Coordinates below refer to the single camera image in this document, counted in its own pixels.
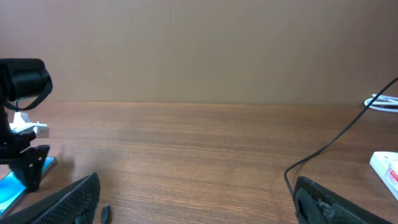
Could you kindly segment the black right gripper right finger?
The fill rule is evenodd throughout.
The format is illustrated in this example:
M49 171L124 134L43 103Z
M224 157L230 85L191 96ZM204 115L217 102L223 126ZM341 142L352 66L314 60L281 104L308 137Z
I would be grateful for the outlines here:
M391 224L304 176L296 181L293 201L300 224Z

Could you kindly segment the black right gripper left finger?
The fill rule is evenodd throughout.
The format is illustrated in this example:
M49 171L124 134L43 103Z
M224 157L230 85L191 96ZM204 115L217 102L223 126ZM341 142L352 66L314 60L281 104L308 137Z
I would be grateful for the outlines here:
M92 224L100 199L96 172L1 219L1 224Z

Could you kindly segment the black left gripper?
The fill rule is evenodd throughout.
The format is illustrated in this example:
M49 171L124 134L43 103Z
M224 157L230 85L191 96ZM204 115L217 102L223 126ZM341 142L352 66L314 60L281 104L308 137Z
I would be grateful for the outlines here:
M1 164L11 162L9 167L28 192L36 192L39 189L42 168L50 150L49 145L28 148L35 138L33 131L12 133L8 114L1 106Z

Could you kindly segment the teal Galaxy smartphone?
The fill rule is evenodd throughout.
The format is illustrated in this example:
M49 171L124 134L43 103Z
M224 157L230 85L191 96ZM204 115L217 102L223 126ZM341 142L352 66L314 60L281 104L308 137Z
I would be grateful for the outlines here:
M25 197L26 187L13 172L1 179L1 219L6 217Z

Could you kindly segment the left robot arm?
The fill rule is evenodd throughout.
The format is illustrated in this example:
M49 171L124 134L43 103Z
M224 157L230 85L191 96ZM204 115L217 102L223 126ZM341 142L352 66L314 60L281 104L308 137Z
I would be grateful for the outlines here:
M49 96L52 79L38 58L1 59L1 164L7 164L29 193L39 189L49 145L32 147L33 131L13 133L6 109L32 110Z

